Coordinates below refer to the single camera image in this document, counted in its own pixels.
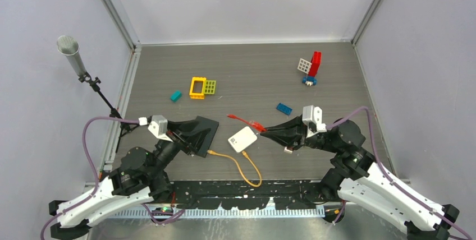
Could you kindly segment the white square switch box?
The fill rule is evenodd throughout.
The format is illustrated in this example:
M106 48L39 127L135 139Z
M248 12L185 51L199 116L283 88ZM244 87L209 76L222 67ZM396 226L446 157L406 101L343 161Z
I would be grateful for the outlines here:
M250 127L244 127L233 136L227 139L230 146L236 153L241 153L258 139L257 135Z

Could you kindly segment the black network switch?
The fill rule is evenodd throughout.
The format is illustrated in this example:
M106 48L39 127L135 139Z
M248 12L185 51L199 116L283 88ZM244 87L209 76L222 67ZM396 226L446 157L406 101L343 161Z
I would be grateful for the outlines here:
M200 136L196 142L193 143L192 153L201 158L205 158L208 155L208 150L213 142L214 135L207 134L206 136Z

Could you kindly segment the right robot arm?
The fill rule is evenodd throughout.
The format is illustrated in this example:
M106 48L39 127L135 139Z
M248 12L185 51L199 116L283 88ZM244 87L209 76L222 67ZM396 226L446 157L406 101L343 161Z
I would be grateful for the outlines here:
M383 218L406 234L407 239L449 239L459 209L422 196L362 147L365 136L350 120L338 119L331 127L304 116L267 127L261 136L293 152L308 147L334 153L333 167L318 183L328 201L353 202Z

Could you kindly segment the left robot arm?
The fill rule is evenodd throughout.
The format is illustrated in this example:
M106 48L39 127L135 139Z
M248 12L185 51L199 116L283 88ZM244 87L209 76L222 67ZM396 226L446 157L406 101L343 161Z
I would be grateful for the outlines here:
M133 147L118 168L95 180L92 189L70 201L51 201L49 213L54 223L45 228L49 228L52 238L77 239L121 210L149 202L167 202L173 186L165 168L180 151L206 157L219 127L217 121L201 116L173 122L154 115L120 122L147 127L158 140L155 150Z

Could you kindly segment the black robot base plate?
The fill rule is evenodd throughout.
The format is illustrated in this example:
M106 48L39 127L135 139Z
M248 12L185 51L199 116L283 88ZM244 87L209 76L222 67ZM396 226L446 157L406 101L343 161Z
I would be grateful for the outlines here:
M341 204L337 195L321 193L312 180L265 180L260 187L244 181L174 181L155 203L186 209L263 210L273 203L277 210L311 209L324 203Z

